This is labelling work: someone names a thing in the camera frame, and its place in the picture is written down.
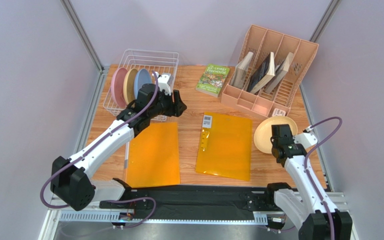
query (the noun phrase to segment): beige plate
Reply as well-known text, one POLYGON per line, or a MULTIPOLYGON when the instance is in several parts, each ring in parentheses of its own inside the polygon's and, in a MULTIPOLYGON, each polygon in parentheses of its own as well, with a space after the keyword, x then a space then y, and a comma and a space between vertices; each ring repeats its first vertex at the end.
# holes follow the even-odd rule
POLYGON ((135 78, 138 70, 135 68, 130 69, 125 75, 124 79, 124 100, 127 103, 131 103, 135 98, 135 78))
POLYGON ((272 153, 272 125, 288 124, 291 128, 292 135, 297 134, 297 124, 287 116, 273 116, 264 120, 254 132, 254 144, 258 150, 265 154, 272 153))

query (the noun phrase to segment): white wall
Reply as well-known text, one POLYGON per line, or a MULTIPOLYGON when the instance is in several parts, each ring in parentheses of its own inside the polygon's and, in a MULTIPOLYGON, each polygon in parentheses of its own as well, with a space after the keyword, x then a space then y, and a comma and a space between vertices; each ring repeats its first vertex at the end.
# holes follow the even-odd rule
POLYGON ((37 239, 40 188, 72 154, 97 77, 58 0, 0 0, 0 239, 37 239))
POLYGON ((235 66, 251 24, 310 39, 330 0, 71 0, 104 65, 126 49, 175 51, 180 64, 235 66))
MULTIPOLYGON (((313 121, 343 118, 322 146, 359 238, 384 239, 384 1, 342 1, 303 86, 313 121)), ((324 137, 336 123, 318 127, 324 137)))

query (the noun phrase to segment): orange folder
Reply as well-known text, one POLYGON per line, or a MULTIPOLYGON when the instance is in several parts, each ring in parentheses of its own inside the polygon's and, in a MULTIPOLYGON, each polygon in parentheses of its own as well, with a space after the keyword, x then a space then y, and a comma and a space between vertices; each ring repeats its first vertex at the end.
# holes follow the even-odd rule
POLYGON ((130 141, 124 181, 133 188, 180 184, 177 122, 151 123, 130 141))
POLYGON ((250 180, 253 122, 205 112, 195 172, 250 180))

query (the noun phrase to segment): white wire rack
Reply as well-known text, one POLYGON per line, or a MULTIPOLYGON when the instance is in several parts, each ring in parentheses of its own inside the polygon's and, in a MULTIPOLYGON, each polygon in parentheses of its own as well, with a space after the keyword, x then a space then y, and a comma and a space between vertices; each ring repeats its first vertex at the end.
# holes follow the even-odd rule
MULTIPOLYGON (((150 73, 151 71, 156 71, 159 74, 171 74, 173 76, 171 89, 173 89, 178 65, 179 53, 177 52, 127 49, 119 62, 118 68, 126 68, 127 70, 146 69, 150 73)), ((155 83, 155 79, 152 74, 151 78, 152 82, 155 83)), ((114 102, 111 95, 111 88, 109 88, 106 93, 106 97, 103 101, 103 107, 114 116, 120 114, 120 112, 125 108, 125 106, 120 107, 114 102)), ((160 115, 152 120, 164 122, 167 120, 167 117, 160 115)))

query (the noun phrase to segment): small white card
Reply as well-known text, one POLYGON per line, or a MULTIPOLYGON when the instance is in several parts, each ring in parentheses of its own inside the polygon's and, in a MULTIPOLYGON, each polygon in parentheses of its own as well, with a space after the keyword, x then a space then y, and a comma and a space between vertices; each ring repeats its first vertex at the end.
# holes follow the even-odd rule
POLYGON ((204 120, 202 121, 202 127, 210 129, 212 123, 213 123, 213 116, 204 115, 204 120))
POLYGON ((279 108, 275 108, 273 110, 273 113, 272 113, 272 117, 275 117, 275 116, 285 116, 285 115, 287 115, 287 112, 284 111, 284 110, 281 110, 279 108))

